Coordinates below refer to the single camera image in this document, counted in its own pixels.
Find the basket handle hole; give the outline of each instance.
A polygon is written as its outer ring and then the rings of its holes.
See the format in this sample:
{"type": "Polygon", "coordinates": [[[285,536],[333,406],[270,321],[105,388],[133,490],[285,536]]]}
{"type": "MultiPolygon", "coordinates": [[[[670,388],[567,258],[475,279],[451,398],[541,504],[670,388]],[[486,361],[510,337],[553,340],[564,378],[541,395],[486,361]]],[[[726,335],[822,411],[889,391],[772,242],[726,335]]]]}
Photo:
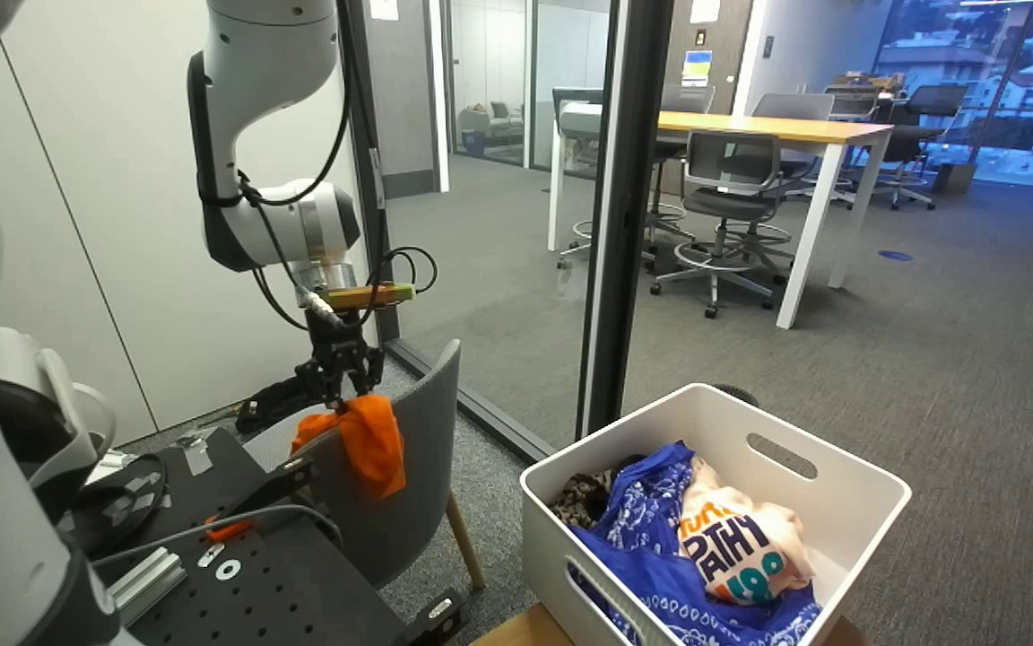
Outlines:
{"type": "Polygon", "coordinates": [[[785,471],[793,471],[793,475],[799,475],[799,478],[808,478],[808,482],[819,478],[819,465],[815,465],[809,461],[803,461],[799,451],[793,451],[793,449],[785,449],[785,446],[775,446],[775,443],[764,438],[764,433],[747,433],[747,446],[750,446],[752,451],[761,451],[764,461],[772,461],[772,463],[777,463],[777,465],[785,465],[785,471]]]}
{"type": "Polygon", "coordinates": [[[638,628],[588,580],[588,574],[575,560],[567,560],[564,571],[575,593],[582,593],[582,599],[588,599],[594,615],[620,628],[628,644],[640,644],[638,628]]]}

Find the door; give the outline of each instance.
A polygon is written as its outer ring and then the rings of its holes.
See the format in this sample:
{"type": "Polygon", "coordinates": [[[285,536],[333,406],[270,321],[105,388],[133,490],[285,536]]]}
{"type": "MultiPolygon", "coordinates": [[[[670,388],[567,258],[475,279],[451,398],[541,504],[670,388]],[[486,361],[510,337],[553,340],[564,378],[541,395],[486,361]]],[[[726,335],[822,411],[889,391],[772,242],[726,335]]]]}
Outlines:
{"type": "Polygon", "coordinates": [[[679,0],[663,88],[711,88],[711,111],[726,115],[742,65],[752,0],[679,0]]]}

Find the white plastic basket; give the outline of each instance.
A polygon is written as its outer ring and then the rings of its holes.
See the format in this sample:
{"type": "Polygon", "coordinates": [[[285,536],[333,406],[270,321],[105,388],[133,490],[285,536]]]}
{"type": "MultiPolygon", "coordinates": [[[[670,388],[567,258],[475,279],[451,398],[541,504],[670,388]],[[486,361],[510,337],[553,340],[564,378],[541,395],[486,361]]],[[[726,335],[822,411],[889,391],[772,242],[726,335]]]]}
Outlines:
{"type": "Polygon", "coordinates": [[[735,486],[755,504],[780,504],[799,514],[815,566],[815,599],[822,606],[803,644],[819,644],[906,506],[912,489],[839,446],[706,383],[687,383],[640,406],[521,475],[524,577],[529,593],[575,644],[624,644],[606,615],[576,587],[576,577],[612,604],[640,644],[679,644],[547,510],[547,500],[575,475],[600,475],[668,443],[686,443],[724,486],[735,486]]]}

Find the gray carpet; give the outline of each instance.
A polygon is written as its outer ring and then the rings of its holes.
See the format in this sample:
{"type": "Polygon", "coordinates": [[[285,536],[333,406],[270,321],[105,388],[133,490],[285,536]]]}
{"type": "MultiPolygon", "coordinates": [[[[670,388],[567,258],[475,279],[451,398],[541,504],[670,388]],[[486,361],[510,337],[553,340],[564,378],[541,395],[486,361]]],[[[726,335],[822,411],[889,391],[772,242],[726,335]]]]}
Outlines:
{"type": "MultiPolygon", "coordinates": [[[[441,258],[441,288],[402,316],[406,337],[423,352],[461,337],[461,380],[564,446],[584,261],[553,268],[546,183],[460,161],[451,196],[392,206],[392,228],[441,258]]],[[[799,225],[799,206],[777,224],[799,225]]],[[[747,299],[706,322],[697,289],[650,299],[640,283],[628,402],[686,380],[742,383],[899,475],[915,500],[841,606],[866,644],[1033,644],[1033,189],[979,183],[940,211],[876,207],[846,289],[823,289],[822,268],[793,335],[747,299]]],[[[528,604],[517,471],[461,429],[456,486],[496,580],[480,626],[528,604]]],[[[460,563],[449,537],[432,551],[441,587],[460,563]]]]}

